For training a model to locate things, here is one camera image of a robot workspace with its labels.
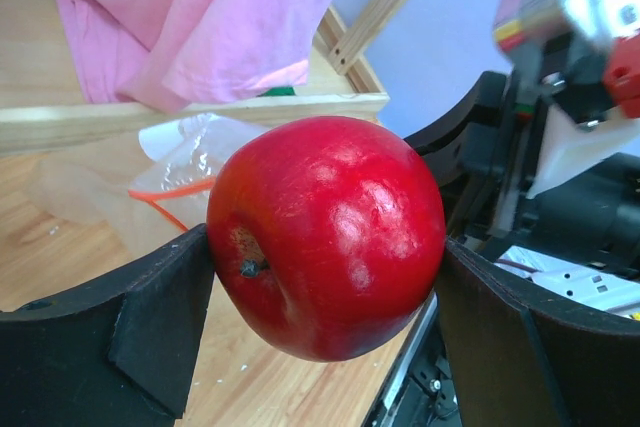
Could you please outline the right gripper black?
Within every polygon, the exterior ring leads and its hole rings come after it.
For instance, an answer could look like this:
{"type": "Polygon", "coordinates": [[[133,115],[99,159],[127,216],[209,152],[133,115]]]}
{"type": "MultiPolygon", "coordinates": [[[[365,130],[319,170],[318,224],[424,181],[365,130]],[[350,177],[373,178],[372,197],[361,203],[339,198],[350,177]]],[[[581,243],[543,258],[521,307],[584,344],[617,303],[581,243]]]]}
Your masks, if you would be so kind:
{"type": "Polygon", "coordinates": [[[575,33],[520,42],[408,144],[431,169],[447,233],[488,260],[523,247],[639,277],[639,39],[597,52],[575,33]]]}

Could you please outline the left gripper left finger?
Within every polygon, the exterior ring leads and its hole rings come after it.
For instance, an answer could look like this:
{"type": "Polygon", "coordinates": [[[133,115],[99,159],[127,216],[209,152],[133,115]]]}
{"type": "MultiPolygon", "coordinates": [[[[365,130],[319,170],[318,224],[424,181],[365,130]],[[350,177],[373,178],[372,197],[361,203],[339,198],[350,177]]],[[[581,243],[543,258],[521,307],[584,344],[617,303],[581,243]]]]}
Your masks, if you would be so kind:
{"type": "Polygon", "coordinates": [[[2,425],[174,425],[187,407],[213,281],[198,225],[2,313],[2,425]]]}

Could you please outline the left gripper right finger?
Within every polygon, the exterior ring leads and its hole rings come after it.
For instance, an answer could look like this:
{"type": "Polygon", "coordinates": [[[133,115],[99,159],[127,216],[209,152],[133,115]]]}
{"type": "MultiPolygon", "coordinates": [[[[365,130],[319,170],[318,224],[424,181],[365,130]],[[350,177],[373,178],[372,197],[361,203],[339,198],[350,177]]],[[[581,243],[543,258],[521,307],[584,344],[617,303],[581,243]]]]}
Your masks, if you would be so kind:
{"type": "Polygon", "coordinates": [[[638,425],[638,322],[539,287],[453,239],[435,291],[463,425],[638,425]]]}

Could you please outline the clear zip top bag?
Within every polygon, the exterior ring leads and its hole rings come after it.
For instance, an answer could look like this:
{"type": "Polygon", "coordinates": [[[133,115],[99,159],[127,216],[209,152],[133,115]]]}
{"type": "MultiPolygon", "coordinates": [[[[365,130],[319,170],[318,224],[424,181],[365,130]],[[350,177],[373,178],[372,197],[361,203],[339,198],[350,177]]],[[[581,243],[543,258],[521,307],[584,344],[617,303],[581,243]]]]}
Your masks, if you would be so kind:
{"type": "Polygon", "coordinates": [[[108,223],[141,256],[204,221],[224,163],[266,130],[205,113],[74,146],[37,164],[28,193],[59,219],[108,223]]]}

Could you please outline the red apple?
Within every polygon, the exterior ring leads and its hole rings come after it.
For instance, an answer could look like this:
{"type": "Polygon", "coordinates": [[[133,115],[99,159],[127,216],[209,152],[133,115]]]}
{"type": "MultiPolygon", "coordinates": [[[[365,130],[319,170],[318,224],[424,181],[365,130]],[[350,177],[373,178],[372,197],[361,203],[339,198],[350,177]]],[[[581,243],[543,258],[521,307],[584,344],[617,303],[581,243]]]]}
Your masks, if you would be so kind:
{"type": "Polygon", "coordinates": [[[207,210],[214,267],[246,323],[295,357],[338,362],[399,333],[445,245],[438,185],[402,138],[313,117],[240,147],[207,210]]]}

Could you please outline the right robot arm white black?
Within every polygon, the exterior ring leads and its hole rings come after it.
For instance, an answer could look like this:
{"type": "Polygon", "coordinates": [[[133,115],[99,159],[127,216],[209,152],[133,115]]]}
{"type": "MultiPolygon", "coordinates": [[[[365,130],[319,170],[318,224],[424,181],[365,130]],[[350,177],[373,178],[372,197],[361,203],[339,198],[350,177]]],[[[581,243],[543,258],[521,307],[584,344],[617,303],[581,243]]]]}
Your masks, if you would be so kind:
{"type": "Polygon", "coordinates": [[[627,318],[639,315],[639,38],[611,52],[578,34],[539,42],[518,21],[494,31],[510,74],[484,72],[409,144],[432,170],[448,233],[529,280],[627,318]]]}

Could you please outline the green cloth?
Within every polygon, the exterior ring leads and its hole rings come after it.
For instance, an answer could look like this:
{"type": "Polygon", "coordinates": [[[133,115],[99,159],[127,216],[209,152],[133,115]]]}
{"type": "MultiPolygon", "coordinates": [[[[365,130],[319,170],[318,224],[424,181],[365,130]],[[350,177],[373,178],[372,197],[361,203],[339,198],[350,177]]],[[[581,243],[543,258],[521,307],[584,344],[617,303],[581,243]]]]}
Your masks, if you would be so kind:
{"type": "Polygon", "coordinates": [[[295,96],[295,90],[291,86],[275,87],[271,88],[261,94],[259,97],[283,97],[283,96],[295,96]]]}

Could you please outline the wooden clothes rack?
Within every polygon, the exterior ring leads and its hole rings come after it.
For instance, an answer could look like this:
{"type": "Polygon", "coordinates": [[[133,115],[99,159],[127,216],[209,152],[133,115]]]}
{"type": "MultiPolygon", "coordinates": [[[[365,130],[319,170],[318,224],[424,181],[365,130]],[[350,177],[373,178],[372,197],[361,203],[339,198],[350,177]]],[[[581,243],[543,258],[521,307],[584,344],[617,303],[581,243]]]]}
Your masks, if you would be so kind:
{"type": "MultiPolygon", "coordinates": [[[[296,96],[192,104],[178,118],[216,113],[265,126],[313,115],[376,121],[389,96],[364,56],[407,0],[370,0],[352,26],[324,15],[312,53],[312,84],[296,96]]],[[[1,153],[43,152],[171,121],[139,103],[88,104],[55,0],[1,0],[1,153]]]]}

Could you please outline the pink shirt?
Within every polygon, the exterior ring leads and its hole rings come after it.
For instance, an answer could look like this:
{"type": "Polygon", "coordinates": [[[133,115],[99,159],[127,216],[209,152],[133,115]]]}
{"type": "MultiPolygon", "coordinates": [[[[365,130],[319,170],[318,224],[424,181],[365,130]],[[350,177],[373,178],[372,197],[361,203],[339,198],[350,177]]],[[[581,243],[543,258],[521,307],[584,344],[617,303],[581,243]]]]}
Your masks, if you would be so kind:
{"type": "Polygon", "coordinates": [[[163,112],[302,85],[332,0],[56,0],[91,103],[163,112]]]}

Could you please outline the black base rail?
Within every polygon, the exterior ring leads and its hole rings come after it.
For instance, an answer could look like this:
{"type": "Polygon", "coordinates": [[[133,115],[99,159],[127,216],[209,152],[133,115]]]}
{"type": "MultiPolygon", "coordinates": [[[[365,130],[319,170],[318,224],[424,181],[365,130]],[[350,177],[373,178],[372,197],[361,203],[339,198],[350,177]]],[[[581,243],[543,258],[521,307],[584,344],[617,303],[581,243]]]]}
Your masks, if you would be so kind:
{"type": "Polygon", "coordinates": [[[460,426],[457,396],[431,294],[369,408],[364,426],[460,426]]]}

